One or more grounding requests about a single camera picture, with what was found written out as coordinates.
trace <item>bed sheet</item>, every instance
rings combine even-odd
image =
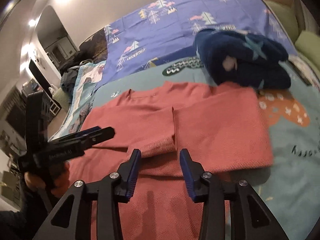
[[[108,59],[95,90],[151,66],[194,56],[194,36],[204,28],[261,34],[297,54],[262,0],[157,0],[105,27]]]
[[[87,63],[80,67],[73,90],[72,103],[65,121],[50,140],[78,132],[92,106],[92,91],[96,82],[101,80],[106,61],[97,64]]]
[[[102,86],[92,107],[102,106],[130,88],[150,90],[166,80],[215,85],[204,68],[184,68],[177,74],[164,76],[163,71],[173,63]],[[320,215],[320,94],[316,88],[306,86],[289,65],[283,67],[292,79],[291,88],[262,90],[258,94],[269,125],[274,164],[264,169],[233,171],[231,177],[251,183],[290,240],[304,240]],[[230,239],[229,223],[226,239]]]

